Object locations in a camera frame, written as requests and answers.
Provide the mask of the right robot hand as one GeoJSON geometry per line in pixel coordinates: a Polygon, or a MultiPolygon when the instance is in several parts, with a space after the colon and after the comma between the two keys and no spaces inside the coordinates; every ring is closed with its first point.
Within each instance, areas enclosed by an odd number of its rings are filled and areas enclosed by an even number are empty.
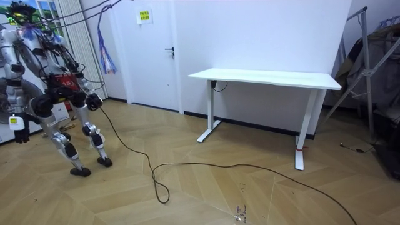
{"type": "Polygon", "coordinates": [[[103,105],[103,100],[96,93],[88,94],[85,102],[90,111],[96,111],[103,105]]]}

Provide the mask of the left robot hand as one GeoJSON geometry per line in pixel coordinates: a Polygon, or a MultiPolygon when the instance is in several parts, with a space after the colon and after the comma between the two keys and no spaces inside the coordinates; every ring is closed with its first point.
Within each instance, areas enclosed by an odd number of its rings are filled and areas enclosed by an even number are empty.
{"type": "Polygon", "coordinates": [[[27,143],[29,141],[29,119],[28,115],[23,113],[12,114],[9,116],[9,127],[14,132],[17,143],[27,143]]]}

